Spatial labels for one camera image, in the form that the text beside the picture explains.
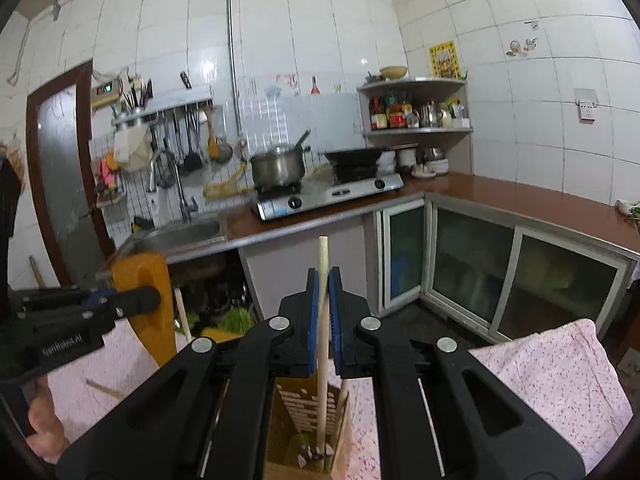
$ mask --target gas stove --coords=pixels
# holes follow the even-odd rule
[[[331,180],[303,179],[300,192],[284,189],[280,193],[260,193],[252,203],[254,212],[262,220],[271,220],[295,213],[302,213],[326,205],[346,202],[363,196],[400,189],[402,178],[397,173],[376,174],[354,182],[336,184]]]

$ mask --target faucet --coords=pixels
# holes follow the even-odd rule
[[[168,149],[159,149],[152,155],[151,161],[149,162],[149,185],[146,189],[148,193],[155,193],[158,190],[158,186],[156,185],[156,161],[158,157],[164,153],[166,158],[169,160],[169,163],[172,165],[173,170],[175,171],[175,182],[178,185],[178,197],[180,198],[180,216],[182,216],[183,222],[191,221],[191,213],[195,213],[198,211],[198,204],[194,197],[191,197],[191,203],[187,202],[187,199],[184,196],[184,189],[182,188],[182,182],[180,181],[180,173],[178,172],[178,162],[175,160],[175,155],[171,150]]]

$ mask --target yellow poster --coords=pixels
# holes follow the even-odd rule
[[[456,45],[453,41],[432,46],[429,49],[429,61],[434,76],[462,79]]]

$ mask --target pink floral tablecloth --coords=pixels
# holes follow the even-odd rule
[[[71,441],[117,404],[86,379],[129,394],[158,369],[126,321],[117,323],[105,343],[103,350],[49,375],[56,413]],[[178,349],[184,345],[177,336]],[[590,320],[471,353],[580,452],[587,471],[632,417]],[[333,370],[330,382],[340,386]],[[349,389],[354,447],[348,478],[376,480],[380,457],[372,384],[353,380]]]

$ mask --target brown door frame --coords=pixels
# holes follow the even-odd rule
[[[76,132],[78,133],[78,158],[84,194],[86,195],[88,206],[92,210],[90,216],[104,259],[107,260],[115,251],[113,241],[107,232],[107,226],[104,224],[102,213],[93,209],[97,199],[94,191],[95,182],[91,168],[91,153],[89,151],[89,140],[92,138],[91,80],[93,67],[93,60],[89,60],[45,83],[27,97],[26,144],[33,205],[35,206],[44,246],[47,249],[47,254],[60,285],[73,285],[73,281],[62,258],[62,252],[53,231],[44,194],[38,144],[38,110],[44,101],[73,85],[76,85]]]

